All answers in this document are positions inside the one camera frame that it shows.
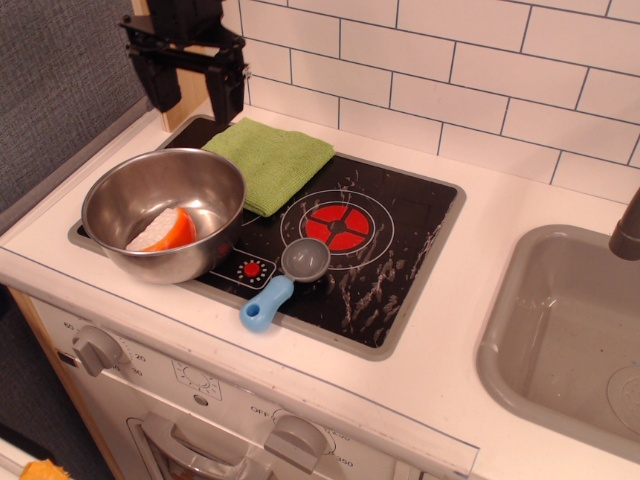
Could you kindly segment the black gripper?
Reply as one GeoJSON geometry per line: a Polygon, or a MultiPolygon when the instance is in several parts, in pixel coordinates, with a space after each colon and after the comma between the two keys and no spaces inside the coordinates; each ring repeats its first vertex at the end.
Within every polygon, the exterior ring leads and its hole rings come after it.
{"type": "Polygon", "coordinates": [[[228,125],[244,107],[245,40],[222,24],[215,0],[149,1],[146,15],[120,22],[127,51],[151,102],[168,112],[181,100],[178,69],[205,73],[215,122],[228,125]]]}

